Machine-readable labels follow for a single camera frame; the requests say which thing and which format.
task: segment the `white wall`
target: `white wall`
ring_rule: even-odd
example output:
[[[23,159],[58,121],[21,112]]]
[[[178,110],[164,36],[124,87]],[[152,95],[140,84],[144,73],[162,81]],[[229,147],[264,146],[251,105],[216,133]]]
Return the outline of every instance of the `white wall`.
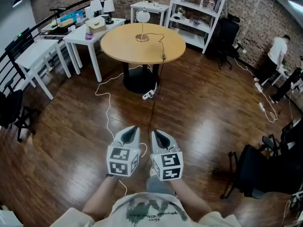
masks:
[[[26,28],[32,28],[36,25],[32,7],[30,0],[23,0],[15,8],[12,7],[12,2],[14,0],[1,0],[1,17],[0,17],[0,56],[5,52],[5,47],[14,40],[14,38],[24,31]],[[35,36],[38,33],[38,30],[32,32],[32,35]],[[0,70],[4,67],[4,65],[9,61],[6,56],[5,59],[0,62]],[[5,70],[0,74],[0,82],[3,77],[7,74],[7,72],[12,67],[12,63],[10,62]],[[7,81],[9,81],[12,76],[16,73],[16,70],[13,70],[6,77],[5,81],[0,85],[0,92],[3,91],[4,85]]]

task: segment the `white shelving unit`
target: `white shelving unit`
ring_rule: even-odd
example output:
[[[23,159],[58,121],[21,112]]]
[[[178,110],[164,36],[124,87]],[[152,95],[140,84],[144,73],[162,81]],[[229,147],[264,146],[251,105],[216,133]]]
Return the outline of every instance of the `white shelving unit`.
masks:
[[[199,6],[199,4],[188,2],[188,1],[181,2],[181,1],[177,1],[177,0],[170,0],[169,12],[168,12],[169,19],[167,19],[166,27],[169,27],[169,28],[173,29],[174,31],[176,31],[179,35],[181,35],[184,38],[186,43],[192,44],[194,46],[201,48],[202,53],[204,54],[205,50],[208,46],[208,43],[213,35],[214,29],[217,25],[217,22],[218,22],[220,14],[221,14],[224,3],[225,3],[225,0],[217,0],[215,8],[214,8],[214,10],[212,10],[212,9],[208,9],[206,7],[201,8]],[[184,17],[182,19],[175,19],[174,17],[177,15],[176,14],[177,5],[183,6],[185,8],[194,9],[194,10],[197,10],[197,11],[200,11],[202,13],[212,16],[210,23],[207,24],[207,23],[199,20],[200,24],[198,26],[194,26],[192,23],[186,21]],[[194,29],[203,31],[203,32],[205,32],[205,36],[204,37],[198,36],[194,33],[191,33],[191,32],[188,32],[188,31],[185,31],[182,29],[174,28],[174,27],[172,27],[172,22],[183,24],[183,25],[192,27]]]

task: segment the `black railing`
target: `black railing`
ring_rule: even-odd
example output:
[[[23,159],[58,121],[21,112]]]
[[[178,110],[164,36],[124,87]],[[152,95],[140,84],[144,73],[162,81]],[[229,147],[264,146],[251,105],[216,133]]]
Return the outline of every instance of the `black railing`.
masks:
[[[88,2],[90,0],[82,0],[82,1],[79,1],[79,2],[76,2],[68,7],[66,7],[66,10],[69,10],[69,9],[72,9],[82,3],[85,3],[85,2]],[[47,18],[43,19],[42,21],[40,21],[38,24],[36,24],[34,27],[32,27],[31,29],[29,30],[26,30],[26,32],[22,35],[22,38],[29,38],[30,37],[30,40],[27,40],[26,41],[26,44],[29,43],[30,44],[30,41],[33,41],[34,38],[36,38],[37,36],[39,36],[41,34],[41,32],[39,32],[35,37],[32,37],[31,33],[39,28],[41,25],[45,24],[46,22],[48,22],[49,20],[55,18],[58,14],[61,14],[65,11],[58,11],[56,12],[55,14],[53,15],[50,15],[48,16]],[[24,42],[24,39],[21,39],[19,42],[17,42],[16,44],[14,44],[14,46],[12,48],[10,48],[9,50],[6,50],[3,55],[1,55],[0,57],[0,63],[5,59],[6,56],[9,57],[9,61],[1,68],[0,70],[0,78],[2,77],[1,74],[3,73],[3,71],[5,70],[5,68],[7,68],[7,66],[9,65],[9,63],[11,62],[13,64],[13,66],[10,68],[10,70],[3,76],[3,79],[1,80],[0,82],[0,86],[2,85],[2,83],[4,82],[4,80],[7,78],[7,76],[13,71],[13,69],[15,69],[16,73],[13,75],[12,78],[10,79],[14,79],[17,75],[20,75],[20,79],[14,84],[13,86],[13,89],[18,85],[18,83],[20,82],[20,80],[22,78],[25,78],[24,74],[22,73],[22,71],[20,70],[20,68],[18,67],[18,65],[15,63],[15,56],[18,54],[18,52],[16,52],[16,48],[18,46],[20,46],[20,44],[22,44]]]

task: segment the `white desk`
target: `white desk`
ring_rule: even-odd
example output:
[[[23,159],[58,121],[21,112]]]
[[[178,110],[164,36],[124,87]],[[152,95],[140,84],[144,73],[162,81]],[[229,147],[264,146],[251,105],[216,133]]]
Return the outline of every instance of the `white desk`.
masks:
[[[135,4],[131,5],[131,23],[134,22],[134,9],[143,9],[145,8],[146,11],[151,12],[151,13],[161,13],[161,18],[160,18],[160,25],[163,26],[163,21],[164,21],[164,13],[166,12],[166,18],[167,19],[167,11],[169,9],[169,6],[167,5],[162,5],[162,4],[155,4],[153,2],[138,2]]]
[[[89,54],[90,58],[95,70],[95,74],[97,77],[98,82],[102,81],[99,65],[96,58],[96,53],[94,50],[94,43],[99,41],[103,35],[105,35],[109,30],[123,25],[125,22],[125,19],[122,18],[113,18],[114,23],[111,25],[106,25],[107,29],[98,33],[95,33],[93,38],[91,40],[85,40],[85,34],[87,33],[87,27],[86,24],[82,25],[81,27],[77,28],[75,31],[71,32],[67,36],[63,38],[66,44],[67,51],[71,57],[72,64],[74,65],[74,68],[76,70],[76,73],[79,75],[80,70],[79,68],[82,68],[82,63],[76,48],[75,44],[82,44],[87,45],[89,48]]]
[[[67,77],[70,78],[71,74],[66,66],[65,60],[60,51],[58,40],[37,40],[16,59],[16,63],[19,65],[25,77],[27,78],[27,80],[30,81],[32,86],[36,87],[34,82],[32,81],[32,78],[35,77],[39,85],[42,87],[43,91],[51,100],[53,99],[53,96],[39,77],[37,65],[38,63],[40,63],[41,60],[44,60],[46,66],[50,68],[45,57],[53,49],[56,49],[60,62],[65,70],[65,73]]]
[[[286,75],[284,74],[284,72],[285,72],[286,70],[285,70],[282,66],[281,66],[279,69],[277,68],[276,71],[279,72],[280,75],[277,76],[277,78],[272,82],[271,85],[275,85],[275,83],[280,79],[281,76],[285,77],[285,79],[288,79],[288,78],[289,78],[289,76],[286,76]]]

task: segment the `black table base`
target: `black table base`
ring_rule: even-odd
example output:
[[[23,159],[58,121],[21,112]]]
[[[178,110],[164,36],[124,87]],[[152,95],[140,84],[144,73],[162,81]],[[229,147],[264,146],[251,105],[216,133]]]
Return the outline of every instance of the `black table base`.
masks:
[[[123,70],[123,83],[128,90],[134,93],[145,94],[154,90],[156,83],[159,85],[159,64],[153,66],[152,72],[147,68],[147,65],[129,70],[128,63],[124,63]]]

